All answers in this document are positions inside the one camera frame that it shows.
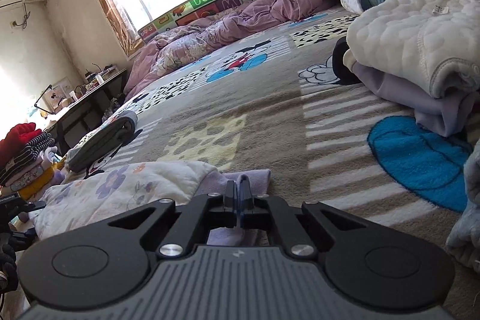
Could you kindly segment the white quilted folded garment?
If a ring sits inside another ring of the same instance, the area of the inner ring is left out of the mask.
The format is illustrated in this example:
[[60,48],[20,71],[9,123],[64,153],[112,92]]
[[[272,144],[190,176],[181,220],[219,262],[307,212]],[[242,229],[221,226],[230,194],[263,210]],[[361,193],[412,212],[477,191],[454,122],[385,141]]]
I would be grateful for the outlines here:
[[479,0],[386,0],[356,18],[346,36],[358,63],[433,98],[479,89]]

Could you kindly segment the lavender folded garment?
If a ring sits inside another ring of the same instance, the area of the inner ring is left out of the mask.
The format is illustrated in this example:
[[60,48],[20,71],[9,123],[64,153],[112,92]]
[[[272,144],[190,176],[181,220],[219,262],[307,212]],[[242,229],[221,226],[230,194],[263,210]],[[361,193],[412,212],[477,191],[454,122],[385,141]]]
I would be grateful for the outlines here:
[[440,136],[460,132],[470,116],[478,92],[453,90],[445,97],[433,98],[414,83],[358,62],[353,74],[376,96],[413,109],[416,123]]

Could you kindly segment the red knitted folded sweater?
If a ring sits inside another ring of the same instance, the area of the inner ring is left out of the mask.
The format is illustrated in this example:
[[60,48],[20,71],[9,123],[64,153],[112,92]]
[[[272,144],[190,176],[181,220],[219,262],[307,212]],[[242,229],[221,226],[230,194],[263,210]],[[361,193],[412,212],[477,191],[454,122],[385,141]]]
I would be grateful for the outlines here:
[[4,167],[26,144],[41,134],[35,123],[17,124],[0,142],[0,165]]

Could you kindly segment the purple floral duvet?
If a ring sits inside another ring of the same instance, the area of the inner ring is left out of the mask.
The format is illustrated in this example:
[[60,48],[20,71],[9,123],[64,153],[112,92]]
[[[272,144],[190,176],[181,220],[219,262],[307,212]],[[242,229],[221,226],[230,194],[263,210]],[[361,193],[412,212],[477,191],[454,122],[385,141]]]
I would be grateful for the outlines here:
[[161,32],[143,48],[124,95],[127,100],[167,74],[221,47],[286,22],[296,22],[326,10],[336,0],[252,0],[239,7]]

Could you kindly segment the black white striped garment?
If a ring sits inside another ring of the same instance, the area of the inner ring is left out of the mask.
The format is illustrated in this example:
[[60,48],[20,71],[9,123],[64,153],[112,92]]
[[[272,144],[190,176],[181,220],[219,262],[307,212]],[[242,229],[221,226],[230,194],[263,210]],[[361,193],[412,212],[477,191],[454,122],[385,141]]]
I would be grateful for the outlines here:
[[55,139],[47,132],[42,132],[40,135],[32,138],[15,157],[1,168],[1,185],[5,186],[11,177],[34,163],[41,151],[54,144]]

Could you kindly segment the folded grey fleece garment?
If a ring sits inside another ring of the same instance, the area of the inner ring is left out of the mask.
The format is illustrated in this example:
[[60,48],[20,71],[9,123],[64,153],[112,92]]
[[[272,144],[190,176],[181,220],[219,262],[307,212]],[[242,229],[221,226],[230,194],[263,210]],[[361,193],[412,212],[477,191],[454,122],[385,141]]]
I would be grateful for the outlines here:
[[479,142],[464,165],[467,206],[453,226],[446,248],[459,263],[479,273],[480,201]]

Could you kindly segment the white floral padded garment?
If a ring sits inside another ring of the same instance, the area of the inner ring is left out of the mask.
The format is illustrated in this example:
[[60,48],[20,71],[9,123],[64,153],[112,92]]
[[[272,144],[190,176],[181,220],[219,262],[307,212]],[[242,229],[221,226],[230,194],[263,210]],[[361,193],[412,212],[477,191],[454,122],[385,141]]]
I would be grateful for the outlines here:
[[28,214],[41,240],[158,201],[188,203],[192,197],[226,193],[227,182],[247,178],[254,195],[267,193],[269,169],[223,172],[200,161],[132,163],[48,188],[46,207]]

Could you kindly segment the Mickey Mouse bed blanket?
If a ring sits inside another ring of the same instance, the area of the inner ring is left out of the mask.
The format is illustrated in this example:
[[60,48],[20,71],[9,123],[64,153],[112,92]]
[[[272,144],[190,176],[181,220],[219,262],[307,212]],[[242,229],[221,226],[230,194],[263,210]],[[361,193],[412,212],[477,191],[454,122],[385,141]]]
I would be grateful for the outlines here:
[[479,109],[440,136],[412,109],[362,84],[340,85],[331,69],[337,39],[355,21],[330,12],[306,27],[256,33],[219,55],[158,79],[127,101],[142,130],[132,163],[200,161],[223,172],[269,169],[267,193],[299,208],[321,202],[429,241],[455,277],[442,305],[381,312],[330,285],[316,264],[287,257],[267,232],[243,228],[237,195],[232,226],[211,229],[187,257],[158,262],[130,295],[97,309],[31,302],[25,319],[477,319],[479,275],[446,251],[467,205],[464,165],[479,140]]

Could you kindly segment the yellow folded garment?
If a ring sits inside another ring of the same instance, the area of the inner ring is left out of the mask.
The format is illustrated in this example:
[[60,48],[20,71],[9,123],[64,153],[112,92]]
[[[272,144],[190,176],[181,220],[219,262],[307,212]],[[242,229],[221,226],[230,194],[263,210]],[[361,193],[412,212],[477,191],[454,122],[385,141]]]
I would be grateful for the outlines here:
[[22,199],[28,200],[46,186],[60,184],[64,178],[65,176],[62,171],[54,164],[46,169],[37,179],[34,179],[32,183],[19,190],[19,195]]

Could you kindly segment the dark side desk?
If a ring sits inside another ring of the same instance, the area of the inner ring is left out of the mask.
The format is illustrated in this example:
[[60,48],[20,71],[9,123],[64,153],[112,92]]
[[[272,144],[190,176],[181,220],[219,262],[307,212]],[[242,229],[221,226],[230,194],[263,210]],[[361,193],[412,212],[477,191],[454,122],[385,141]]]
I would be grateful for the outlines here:
[[112,98],[123,93],[127,77],[126,69],[118,71],[52,118],[46,131],[55,138],[61,154],[66,154],[83,136],[102,123]]

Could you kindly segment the folded dark grey garment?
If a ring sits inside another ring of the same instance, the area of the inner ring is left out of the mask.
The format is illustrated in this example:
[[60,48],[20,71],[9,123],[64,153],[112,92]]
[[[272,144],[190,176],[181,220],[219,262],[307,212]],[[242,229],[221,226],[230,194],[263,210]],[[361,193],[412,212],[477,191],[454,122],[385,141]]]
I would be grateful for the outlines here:
[[113,116],[86,141],[67,153],[67,168],[80,173],[113,149],[132,140],[136,129],[137,115],[134,111],[125,110]]

